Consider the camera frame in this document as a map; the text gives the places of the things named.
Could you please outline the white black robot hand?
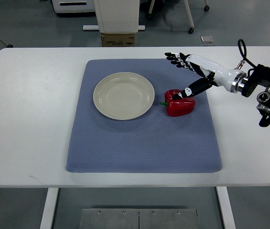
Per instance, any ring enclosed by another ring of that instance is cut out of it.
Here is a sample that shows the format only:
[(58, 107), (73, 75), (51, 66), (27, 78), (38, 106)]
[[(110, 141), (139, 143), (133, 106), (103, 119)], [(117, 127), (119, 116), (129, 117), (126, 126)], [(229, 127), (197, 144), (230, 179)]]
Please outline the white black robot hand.
[(191, 70), (201, 76), (184, 90), (173, 96), (173, 99), (184, 99), (198, 95), (214, 86), (223, 86), (228, 92), (241, 92), (247, 81), (246, 73), (239, 69), (226, 69), (204, 57), (183, 53), (166, 52), (166, 59), (178, 68)]

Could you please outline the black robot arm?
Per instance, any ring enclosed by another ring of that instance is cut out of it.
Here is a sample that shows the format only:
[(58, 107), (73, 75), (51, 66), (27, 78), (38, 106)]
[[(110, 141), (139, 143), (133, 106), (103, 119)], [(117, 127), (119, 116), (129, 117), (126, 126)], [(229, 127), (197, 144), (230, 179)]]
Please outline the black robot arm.
[(263, 86), (265, 90), (257, 95), (257, 109), (261, 114), (259, 126), (267, 127), (270, 125), (270, 67), (258, 64), (254, 65), (247, 58), (247, 49), (245, 42), (238, 40), (238, 48), (243, 61), (247, 62), (252, 68), (248, 70), (247, 79), (242, 83), (241, 94), (249, 97), (258, 85)]

